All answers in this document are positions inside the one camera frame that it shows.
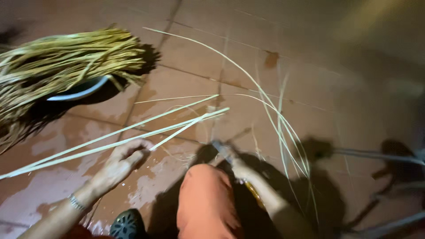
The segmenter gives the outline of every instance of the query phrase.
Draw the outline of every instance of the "black shoe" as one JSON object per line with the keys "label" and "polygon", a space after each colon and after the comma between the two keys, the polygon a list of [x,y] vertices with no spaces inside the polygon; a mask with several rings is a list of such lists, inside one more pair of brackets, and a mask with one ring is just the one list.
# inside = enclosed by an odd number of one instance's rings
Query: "black shoe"
{"label": "black shoe", "polygon": [[145,225],[137,209],[124,211],[115,218],[109,235],[117,239],[147,239],[149,238]]}

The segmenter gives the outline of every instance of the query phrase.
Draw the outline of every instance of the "dried grass bundle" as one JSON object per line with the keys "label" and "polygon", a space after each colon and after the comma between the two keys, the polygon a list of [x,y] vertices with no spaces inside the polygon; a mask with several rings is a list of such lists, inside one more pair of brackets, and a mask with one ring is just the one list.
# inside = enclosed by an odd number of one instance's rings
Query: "dried grass bundle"
{"label": "dried grass bundle", "polygon": [[29,109],[87,80],[110,76],[141,83],[143,45],[118,28],[44,37],[0,54],[0,145],[23,140]]}

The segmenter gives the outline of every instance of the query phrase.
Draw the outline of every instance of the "person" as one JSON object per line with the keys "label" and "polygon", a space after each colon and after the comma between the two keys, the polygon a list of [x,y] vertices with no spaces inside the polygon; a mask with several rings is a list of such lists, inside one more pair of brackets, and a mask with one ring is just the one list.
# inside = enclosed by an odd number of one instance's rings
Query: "person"
{"label": "person", "polygon": [[[48,216],[24,232],[20,239],[59,239],[69,235],[91,206],[127,178],[143,163],[153,147],[150,141],[135,139],[114,149],[102,169],[71,194]],[[242,160],[232,161],[237,179],[250,182],[283,238],[314,238],[310,224],[270,187],[265,179]],[[241,239],[244,237],[233,199],[229,177],[208,164],[191,167],[183,180],[177,211],[178,237],[181,239]],[[118,215],[110,237],[148,238],[142,218],[130,209]]]}

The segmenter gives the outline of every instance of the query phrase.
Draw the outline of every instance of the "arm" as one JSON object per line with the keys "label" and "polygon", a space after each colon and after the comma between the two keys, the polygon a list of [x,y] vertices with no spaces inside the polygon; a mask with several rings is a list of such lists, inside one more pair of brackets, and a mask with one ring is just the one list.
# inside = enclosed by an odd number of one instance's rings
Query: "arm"
{"label": "arm", "polygon": [[[126,179],[147,156],[147,148],[151,147],[153,144],[143,139],[135,139],[116,147],[103,168],[74,192],[78,203],[89,209],[99,198]],[[87,210],[79,210],[69,199],[64,199],[56,209],[32,225],[19,239],[62,238],[86,213]]]}
{"label": "arm", "polygon": [[232,169],[235,177],[250,182],[264,203],[267,213],[283,238],[315,238],[310,223],[283,199],[256,171],[242,160],[234,159]]}

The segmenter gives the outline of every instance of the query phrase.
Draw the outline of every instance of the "bracelet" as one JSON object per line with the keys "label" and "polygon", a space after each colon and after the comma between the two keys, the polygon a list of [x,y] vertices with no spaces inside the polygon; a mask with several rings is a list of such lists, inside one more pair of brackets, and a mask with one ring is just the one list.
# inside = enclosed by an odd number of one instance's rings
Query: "bracelet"
{"label": "bracelet", "polygon": [[68,196],[69,201],[71,202],[71,205],[74,206],[74,208],[78,209],[78,210],[82,210],[85,211],[87,209],[86,206],[82,205],[77,198],[74,196],[73,193],[71,193],[71,195]]}

